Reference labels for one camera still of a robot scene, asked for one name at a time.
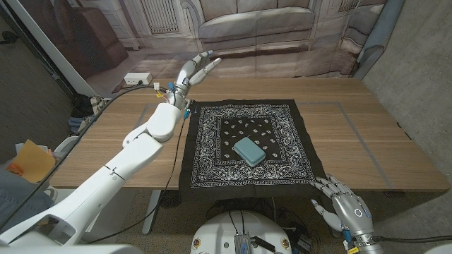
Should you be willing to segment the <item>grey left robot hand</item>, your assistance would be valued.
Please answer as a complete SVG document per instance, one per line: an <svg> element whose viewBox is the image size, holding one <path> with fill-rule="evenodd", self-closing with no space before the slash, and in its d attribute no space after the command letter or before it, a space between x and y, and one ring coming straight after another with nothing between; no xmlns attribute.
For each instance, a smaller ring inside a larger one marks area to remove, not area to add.
<svg viewBox="0 0 452 254"><path fill-rule="evenodd" d="M222 61L220 57L210 60L212 55L212 51L202 52L182 66L174 81L174 90L168 95L169 102L176 108L183 109L186 107L189 90L202 83L207 75Z"/></svg>

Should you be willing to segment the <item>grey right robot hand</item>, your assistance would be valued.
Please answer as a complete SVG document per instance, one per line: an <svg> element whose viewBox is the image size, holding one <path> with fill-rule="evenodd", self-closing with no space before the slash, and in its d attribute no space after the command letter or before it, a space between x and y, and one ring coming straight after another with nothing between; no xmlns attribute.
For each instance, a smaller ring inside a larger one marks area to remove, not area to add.
<svg viewBox="0 0 452 254"><path fill-rule="evenodd" d="M329 174L326 178L317 177L311 185L331 199L335 212L329 212L315 200L312 204L327 225L344 233L348 253L384 254L382 245L372 238L372 215L361 197Z"/></svg>

